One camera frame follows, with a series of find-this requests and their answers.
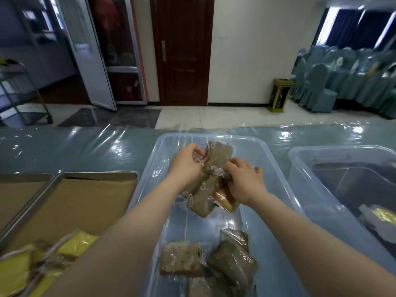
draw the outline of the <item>clear plastic container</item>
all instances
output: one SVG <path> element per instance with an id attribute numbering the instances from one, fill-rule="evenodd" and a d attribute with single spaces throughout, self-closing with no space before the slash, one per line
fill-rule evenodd
<path id="1" fill-rule="evenodd" d="M 128 209 L 136 205 L 166 176 L 169 162 L 180 148 L 192 142 L 205 149 L 209 140 L 233 146 L 233 156 L 262 167 L 268 190 L 303 214 L 263 141 L 252 137 L 184 133 L 169 133 L 158 138 Z M 220 230 L 227 227 L 244 230 L 249 235 L 250 253 L 259 263 L 253 281 L 257 296 L 308 295 L 279 243 L 252 209 L 241 205 L 234 213 L 230 213 L 217 207 L 207 218 L 201 218 L 175 204 L 164 224 L 139 296 L 185 296 L 185 279 L 159 275 L 157 262 L 163 246 L 170 241 L 187 240 L 201 243 L 204 251 L 211 251 L 220 242 Z"/>
<path id="2" fill-rule="evenodd" d="M 396 212 L 396 152 L 381 146 L 296 147 L 289 159 L 289 184 L 306 216 L 396 275 L 388 252 L 395 246 L 357 219 L 362 204 Z"/>

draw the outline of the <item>glass door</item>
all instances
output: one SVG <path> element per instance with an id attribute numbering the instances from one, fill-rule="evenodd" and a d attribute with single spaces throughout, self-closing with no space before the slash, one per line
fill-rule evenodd
<path id="1" fill-rule="evenodd" d="M 117 110 L 86 0 L 56 0 L 92 104 Z"/>
<path id="2" fill-rule="evenodd" d="M 87 0 L 117 104 L 146 104 L 131 0 Z"/>

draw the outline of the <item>ceiling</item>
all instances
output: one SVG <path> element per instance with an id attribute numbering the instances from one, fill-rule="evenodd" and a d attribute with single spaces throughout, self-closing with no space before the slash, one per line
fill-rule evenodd
<path id="1" fill-rule="evenodd" d="M 327 3 L 327 6 L 331 6 L 331 7 L 358 8 L 366 0 L 324 0 L 324 1 Z M 396 0 L 368 0 L 364 9 L 396 11 Z"/>

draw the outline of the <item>doorway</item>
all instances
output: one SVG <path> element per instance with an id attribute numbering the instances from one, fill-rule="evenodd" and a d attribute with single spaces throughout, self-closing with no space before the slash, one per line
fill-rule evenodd
<path id="1" fill-rule="evenodd" d="M 162 105 L 206 106 L 215 0 L 150 0 Z"/>

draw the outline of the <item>forearm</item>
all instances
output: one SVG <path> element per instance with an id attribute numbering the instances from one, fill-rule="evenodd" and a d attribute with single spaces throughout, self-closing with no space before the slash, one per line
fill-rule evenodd
<path id="1" fill-rule="evenodd" d="M 109 228 L 45 296 L 134 296 L 179 188 L 167 177 Z"/>
<path id="2" fill-rule="evenodd" d="M 270 228 L 313 296 L 391 296 L 396 278 L 273 195 L 252 208 Z"/>

